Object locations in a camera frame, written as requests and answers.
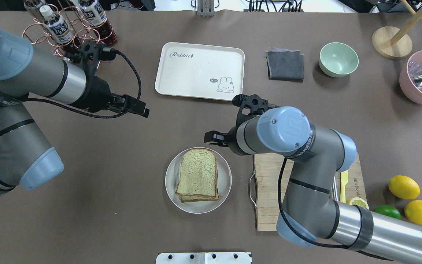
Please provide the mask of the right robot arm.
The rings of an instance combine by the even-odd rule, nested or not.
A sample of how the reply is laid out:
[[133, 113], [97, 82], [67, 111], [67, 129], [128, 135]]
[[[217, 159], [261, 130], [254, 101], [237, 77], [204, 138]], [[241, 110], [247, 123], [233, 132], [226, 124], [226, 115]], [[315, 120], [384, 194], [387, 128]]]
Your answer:
[[422, 264], [421, 226], [330, 199], [335, 173], [346, 171], [356, 158], [350, 137], [313, 125], [301, 110], [285, 106], [248, 116], [228, 133], [209, 131], [204, 142], [240, 155], [280, 154], [281, 173], [293, 161], [285, 196], [278, 194], [277, 232], [284, 239]]

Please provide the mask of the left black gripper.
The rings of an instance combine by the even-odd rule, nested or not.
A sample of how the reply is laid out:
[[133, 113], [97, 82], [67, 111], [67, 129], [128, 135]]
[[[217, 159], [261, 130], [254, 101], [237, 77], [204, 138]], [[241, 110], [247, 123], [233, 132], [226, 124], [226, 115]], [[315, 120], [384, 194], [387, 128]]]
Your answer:
[[116, 113], [131, 113], [145, 118], [149, 117], [150, 110], [146, 103], [130, 95], [116, 95], [103, 79], [92, 75], [88, 77], [86, 87], [81, 97], [75, 101], [75, 107], [90, 113], [107, 110], [111, 103], [115, 103]]

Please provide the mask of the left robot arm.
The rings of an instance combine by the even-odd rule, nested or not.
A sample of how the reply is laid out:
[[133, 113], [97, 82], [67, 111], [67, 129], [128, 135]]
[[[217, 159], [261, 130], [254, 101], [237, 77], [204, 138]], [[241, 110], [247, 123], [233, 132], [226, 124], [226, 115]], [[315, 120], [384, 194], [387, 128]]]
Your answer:
[[61, 58], [0, 28], [0, 197], [18, 185], [33, 190], [64, 169], [24, 102], [46, 102], [100, 119], [149, 115], [140, 92], [116, 95], [95, 75], [100, 61], [122, 52], [96, 41], [71, 48]]

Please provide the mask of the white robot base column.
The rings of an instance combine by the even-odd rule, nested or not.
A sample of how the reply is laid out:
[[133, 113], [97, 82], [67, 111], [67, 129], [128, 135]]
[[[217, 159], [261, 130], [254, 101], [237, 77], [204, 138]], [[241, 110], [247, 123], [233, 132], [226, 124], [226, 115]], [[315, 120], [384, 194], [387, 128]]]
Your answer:
[[248, 252], [186, 252], [160, 253], [156, 264], [252, 264]]

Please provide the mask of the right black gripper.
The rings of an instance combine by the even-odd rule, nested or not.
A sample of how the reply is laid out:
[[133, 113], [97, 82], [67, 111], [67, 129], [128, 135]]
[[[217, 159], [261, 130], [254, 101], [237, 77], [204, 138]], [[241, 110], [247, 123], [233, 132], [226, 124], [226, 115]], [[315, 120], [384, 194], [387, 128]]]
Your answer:
[[244, 155], [243, 150], [237, 142], [237, 128], [233, 127], [228, 133], [218, 131], [209, 131], [204, 134], [204, 143], [208, 145], [216, 145], [220, 147], [229, 147], [231, 151], [237, 155]]

